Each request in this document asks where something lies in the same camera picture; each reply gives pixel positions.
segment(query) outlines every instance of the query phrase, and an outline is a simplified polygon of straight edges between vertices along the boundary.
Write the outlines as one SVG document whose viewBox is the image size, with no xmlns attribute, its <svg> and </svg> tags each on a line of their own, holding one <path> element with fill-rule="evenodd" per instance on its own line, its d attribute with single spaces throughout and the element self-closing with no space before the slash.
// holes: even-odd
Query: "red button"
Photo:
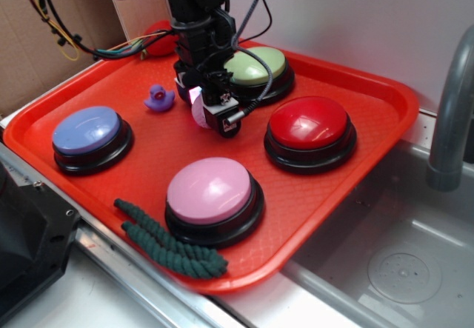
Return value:
<svg viewBox="0 0 474 328">
<path fill-rule="evenodd" d="M 313 150 L 337 141 L 347 127 L 347 114 L 337 102 L 324 97 L 295 98 L 270 118 L 273 138 L 286 147 Z"/>
</svg>

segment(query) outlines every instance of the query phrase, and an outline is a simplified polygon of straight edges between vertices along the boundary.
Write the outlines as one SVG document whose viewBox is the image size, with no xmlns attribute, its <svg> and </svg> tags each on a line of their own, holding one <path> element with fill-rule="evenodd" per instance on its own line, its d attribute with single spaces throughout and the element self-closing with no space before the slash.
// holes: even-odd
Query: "green button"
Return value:
<svg viewBox="0 0 474 328">
<path fill-rule="evenodd" d="M 253 47 L 249 51 L 259 56 L 272 70 L 273 77 L 280 76 L 284 71 L 284 54 L 271 47 Z M 237 52 L 234 57 L 225 63 L 227 71 L 233 73 L 230 81 L 237 85 L 254 86 L 268 81 L 268 72 L 254 58 L 243 52 Z"/>
</svg>

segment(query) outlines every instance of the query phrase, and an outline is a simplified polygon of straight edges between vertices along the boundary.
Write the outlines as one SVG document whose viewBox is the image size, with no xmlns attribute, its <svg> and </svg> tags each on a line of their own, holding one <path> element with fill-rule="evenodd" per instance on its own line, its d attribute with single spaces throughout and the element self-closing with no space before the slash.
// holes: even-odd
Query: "rope toy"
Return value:
<svg viewBox="0 0 474 328">
<path fill-rule="evenodd" d="M 219 278 L 227 272 L 228 262 L 215 249 L 177 241 L 159 222 L 130 202 L 117 198 L 113 204 L 136 222 L 125 221 L 121 228 L 156 263 L 191 278 Z"/>
</svg>

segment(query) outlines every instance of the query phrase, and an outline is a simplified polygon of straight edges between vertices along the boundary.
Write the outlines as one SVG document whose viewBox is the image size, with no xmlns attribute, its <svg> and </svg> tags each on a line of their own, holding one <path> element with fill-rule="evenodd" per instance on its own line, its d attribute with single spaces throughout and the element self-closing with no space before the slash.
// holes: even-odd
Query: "pink button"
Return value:
<svg viewBox="0 0 474 328">
<path fill-rule="evenodd" d="M 288 101 L 270 118 L 273 138 L 298 150 L 325 147 L 342 137 L 346 126 L 344 108 L 329 98 L 318 96 Z"/>
<path fill-rule="evenodd" d="M 167 201 L 182 221 L 215 224 L 241 210 L 250 194 L 250 176 L 244 166 L 228 158 L 206 158 L 175 175 Z"/>
</svg>

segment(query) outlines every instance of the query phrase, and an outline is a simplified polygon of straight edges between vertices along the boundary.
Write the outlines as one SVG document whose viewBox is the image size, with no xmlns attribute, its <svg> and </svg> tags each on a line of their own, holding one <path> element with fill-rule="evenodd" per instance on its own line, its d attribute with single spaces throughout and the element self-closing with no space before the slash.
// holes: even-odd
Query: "button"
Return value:
<svg viewBox="0 0 474 328">
<path fill-rule="evenodd" d="M 53 143 L 66 155 L 78 155 L 96 150 L 118 132 L 120 119 L 109 107 L 89 107 L 73 113 L 55 129 Z"/>
<path fill-rule="evenodd" d="M 206 158 L 179 171 L 170 182 L 164 218 L 184 243 L 223 248 L 259 226 L 264 193 L 243 165 L 228 158 Z"/>
<path fill-rule="evenodd" d="M 248 50 L 267 63 L 274 78 L 283 73 L 286 58 L 280 50 L 270 47 L 252 47 Z M 253 86 L 268 81 L 268 72 L 264 66 L 244 52 L 235 53 L 224 67 L 233 73 L 230 81 L 234 84 Z"/>
<path fill-rule="evenodd" d="M 228 158 L 206 158 L 188 165 L 175 175 L 167 192 L 174 214 L 190 224 L 214 224 L 232 217 L 249 196 L 249 173 Z"/>
<path fill-rule="evenodd" d="M 310 150 L 337 141 L 346 130 L 347 114 L 337 102 L 302 97 L 283 104 L 271 116 L 273 138 L 286 147 Z"/>
</svg>

